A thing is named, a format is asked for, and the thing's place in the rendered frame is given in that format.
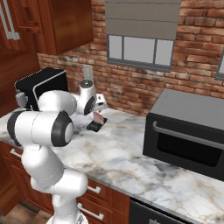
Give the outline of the white wall outlet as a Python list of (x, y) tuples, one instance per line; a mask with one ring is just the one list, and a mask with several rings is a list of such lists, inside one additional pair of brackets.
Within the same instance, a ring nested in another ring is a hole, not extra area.
[(84, 79), (92, 81), (93, 80), (93, 67), (90, 65), (83, 66)]

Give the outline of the grey framed window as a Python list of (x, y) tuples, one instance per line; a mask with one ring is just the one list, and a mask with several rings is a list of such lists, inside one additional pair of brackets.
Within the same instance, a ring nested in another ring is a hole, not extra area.
[(224, 81), (224, 48), (222, 50), (222, 55), (220, 57), (220, 63), (214, 78), (216, 81)]

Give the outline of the brown wooden cupboard door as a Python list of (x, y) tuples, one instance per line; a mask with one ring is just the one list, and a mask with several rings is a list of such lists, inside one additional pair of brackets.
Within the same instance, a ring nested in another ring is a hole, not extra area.
[(8, 214), (21, 199), (20, 191), (0, 155), (0, 212), (2, 215)]

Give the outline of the window with grey blind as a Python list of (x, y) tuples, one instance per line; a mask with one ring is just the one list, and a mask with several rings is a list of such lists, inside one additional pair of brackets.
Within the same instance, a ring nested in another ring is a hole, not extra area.
[(181, 0), (105, 0), (107, 62), (169, 73)]

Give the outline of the red raw steak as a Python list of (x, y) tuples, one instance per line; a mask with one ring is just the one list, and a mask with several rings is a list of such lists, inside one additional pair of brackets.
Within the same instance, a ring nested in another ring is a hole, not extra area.
[(99, 124), (104, 124), (104, 117), (101, 114), (94, 112), (94, 121)]

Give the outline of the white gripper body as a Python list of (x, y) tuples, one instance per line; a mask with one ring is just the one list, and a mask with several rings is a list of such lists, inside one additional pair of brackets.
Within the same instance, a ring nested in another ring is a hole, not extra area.
[(106, 107), (107, 107), (107, 105), (105, 103), (103, 103), (102, 105), (96, 105), (94, 108), (94, 112), (100, 113)]

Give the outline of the black toaster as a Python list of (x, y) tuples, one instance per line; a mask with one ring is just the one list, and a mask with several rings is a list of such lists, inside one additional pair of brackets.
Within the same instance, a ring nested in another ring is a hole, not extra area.
[(39, 97), (47, 91), (68, 91), (67, 73), (63, 69), (46, 67), (14, 84), (17, 104), (27, 110), (39, 110)]

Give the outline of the brown wooden drawer front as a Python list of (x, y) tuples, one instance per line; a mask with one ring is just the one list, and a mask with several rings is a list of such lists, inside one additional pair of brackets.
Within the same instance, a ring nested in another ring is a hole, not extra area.
[(89, 219), (100, 223), (100, 224), (112, 224), (111, 215), (112, 212), (108, 209), (104, 208), (103, 206), (100, 206), (93, 201), (85, 198), (78, 198), (77, 203), (81, 203), (84, 208), (86, 208), (88, 211), (94, 213), (94, 214), (104, 214), (103, 220), (98, 220), (95, 217), (83, 212)]
[(0, 142), (0, 153), (6, 164), (9, 165), (21, 165), (21, 156), (23, 151), (10, 144)]
[(88, 180), (88, 186), (91, 186), (93, 188), (95, 188), (96, 186), (99, 186), (101, 188), (101, 193), (97, 194), (97, 193), (91, 192), (87, 189), (87, 191), (84, 194), (85, 198), (90, 199), (99, 205), (104, 205), (104, 206), (109, 205), (110, 189), (108, 187), (106, 187), (105, 185), (100, 184), (96, 181), (93, 181), (92, 179)]

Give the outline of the brown wooden wall cupboard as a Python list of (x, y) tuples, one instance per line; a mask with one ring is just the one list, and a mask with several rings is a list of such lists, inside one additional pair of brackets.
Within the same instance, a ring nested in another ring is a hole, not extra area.
[(91, 0), (38, 0), (41, 53), (60, 55), (94, 39)]

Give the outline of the brown wooden fridge panel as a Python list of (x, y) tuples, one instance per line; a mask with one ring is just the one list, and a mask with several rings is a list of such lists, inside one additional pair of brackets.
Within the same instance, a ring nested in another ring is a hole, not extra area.
[(16, 106), (14, 83), (39, 70), (38, 53), (44, 40), (38, 0), (7, 0), (15, 32), (7, 39), (0, 18), (0, 117)]

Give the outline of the black dishwasher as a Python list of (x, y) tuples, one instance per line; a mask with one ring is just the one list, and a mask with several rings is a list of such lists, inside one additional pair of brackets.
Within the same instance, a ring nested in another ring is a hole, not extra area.
[(129, 224), (192, 224), (134, 198), (129, 200)]

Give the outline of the black microwave oven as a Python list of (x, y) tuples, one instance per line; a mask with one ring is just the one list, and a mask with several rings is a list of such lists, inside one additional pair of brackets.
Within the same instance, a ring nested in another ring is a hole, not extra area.
[(224, 182), (224, 150), (156, 132), (177, 131), (224, 144), (224, 99), (165, 89), (146, 116), (143, 154)]

